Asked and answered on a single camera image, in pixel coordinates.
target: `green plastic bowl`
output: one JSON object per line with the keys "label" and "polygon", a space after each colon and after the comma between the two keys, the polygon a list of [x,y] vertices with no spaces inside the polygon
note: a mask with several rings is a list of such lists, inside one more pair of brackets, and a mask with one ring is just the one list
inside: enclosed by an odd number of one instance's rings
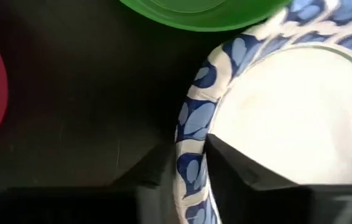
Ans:
{"label": "green plastic bowl", "polygon": [[120,0],[162,24],[192,31],[224,31],[259,22],[289,0]]}

